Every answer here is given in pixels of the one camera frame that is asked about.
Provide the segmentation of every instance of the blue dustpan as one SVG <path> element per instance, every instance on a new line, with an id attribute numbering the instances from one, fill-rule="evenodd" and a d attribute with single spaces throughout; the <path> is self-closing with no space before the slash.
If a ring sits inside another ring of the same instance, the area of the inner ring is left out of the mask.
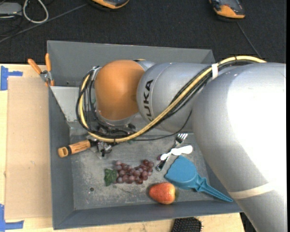
<path id="1" fill-rule="evenodd" d="M 179 156 L 170 166 L 167 174 L 164 177 L 179 188 L 194 188 L 197 191 L 206 192 L 223 201 L 233 201 L 228 196 L 208 185 L 206 178 L 201 177 L 198 174 L 194 163 L 186 157 Z"/>

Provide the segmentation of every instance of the green leaf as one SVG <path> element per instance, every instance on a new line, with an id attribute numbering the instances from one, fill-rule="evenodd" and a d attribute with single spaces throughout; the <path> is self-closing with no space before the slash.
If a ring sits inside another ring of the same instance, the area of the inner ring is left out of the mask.
<path id="1" fill-rule="evenodd" d="M 117 179 L 117 171 L 115 169 L 107 168 L 104 170 L 104 172 L 105 172 L 104 176 L 105 185 L 108 187 Z"/>

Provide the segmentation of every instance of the yellow cable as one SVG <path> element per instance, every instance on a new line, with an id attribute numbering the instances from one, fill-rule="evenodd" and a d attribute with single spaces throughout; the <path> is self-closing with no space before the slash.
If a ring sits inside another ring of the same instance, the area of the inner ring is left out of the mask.
<path id="1" fill-rule="evenodd" d="M 219 63 L 217 63 L 217 65 L 221 65 L 221 64 L 225 64 L 227 62 L 231 62 L 231 61 L 237 61 L 237 60 L 251 60 L 251 61 L 255 61 L 258 63 L 265 63 L 266 61 L 260 59 L 260 58 L 256 58 L 256 57 L 251 57 L 251 56 L 237 56 L 237 57 L 230 57 L 230 58 L 226 58 L 222 61 L 220 61 Z M 138 132 L 124 137 L 124 138 L 116 138 L 116 139 L 112 139 L 112 138 L 105 138 L 105 137 L 101 137 L 99 135 L 96 135 L 92 132 L 88 132 L 91 136 L 95 137 L 96 139 L 100 140 L 100 141 L 104 141 L 104 142 L 108 142 L 108 143 L 122 143 L 128 140 L 131 140 L 133 138 L 138 137 L 139 135 L 143 134 L 144 132 L 146 132 L 148 129 L 150 129 L 152 126 L 154 126 L 157 122 L 159 122 L 165 115 L 167 115 L 168 112 L 170 112 L 183 98 L 184 96 L 195 86 L 198 84 L 198 82 L 200 80 L 202 80 L 208 73 L 210 73 L 212 71 L 212 67 L 209 67 L 207 70 L 205 70 L 200 76 L 198 76 L 195 80 L 193 80 L 193 82 L 188 85 L 187 88 L 184 89 L 184 91 L 175 99 L 175 101 L 173 101 L 162 113 L 160 113 L 154 120 L 152 120 L 149 124 L 147 124 L 145 127 L 143 127 L 141 130 L 139 130 Z M 89 76 L 87 76 L 83 82 L 82 85 L 82 89 L 85 87 L 85 84 L 88 80 Z M 83 122 L 83 124 L 88 128 L 88 125 L 86 123 L 84 114 L 83 114 L 83 95 L 80 98 L 80 102 L 79 102 L 79 112 L 80 112 L 80 118 Z"/>

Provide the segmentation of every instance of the white cable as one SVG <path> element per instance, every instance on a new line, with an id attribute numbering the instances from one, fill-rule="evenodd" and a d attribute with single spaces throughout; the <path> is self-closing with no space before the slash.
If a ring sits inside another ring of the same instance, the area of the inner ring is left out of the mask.
<path id="1" fill-rule="evenodd" d="M 27 5 L 28 5 L 29 0 L 25 0 L 24 6 L 23 6 L 23 14 L 24 14 L 24 17 L 25 17 L 29 22 L 32 22 L 32 23 L 43 23 L 43 22 L 45 22 L 45 21 L 48 20 L 48 11 L 47 11 L 47 8 L 45 7 L 44 3 L 43 3 L 41 0 L 37 0 L 37 1 L 42 5 L 42 7 L 43 7 L 44 10 L 45 10 L 46 17 L 45 17 L 44 20 L 42 20 L 42 21 L 34 21 L 34 20 L 30 19 L 30 18 L 27 16 L 27 14 L 26 14 L 26 7 L 27 7 Z"/>

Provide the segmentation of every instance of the orange handle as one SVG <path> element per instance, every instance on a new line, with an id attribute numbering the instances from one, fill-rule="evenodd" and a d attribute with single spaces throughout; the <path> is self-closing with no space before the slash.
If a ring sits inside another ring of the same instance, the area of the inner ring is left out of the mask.
<path id="1" fill-rule="evenodd" d="M 51 71 L 52 70 L 52 65 L 50 64 L 50 59 L 49 59 L 49 54 L 46 53 L 45 54 L 45 63 L 46 63 L 46 67 L 47 67 L 47 71 Z"/>
<path id="2" fill-rule="evenodd" d="M 28 59 L 28 64 L 31 65 L 31 67 L 35 70 L 35 72 L 37 74 L 41 74 L 42 73 L 40 67 L 36 64 L 36 62 L 34 62 L 33 59 L 29 58 Z"/>

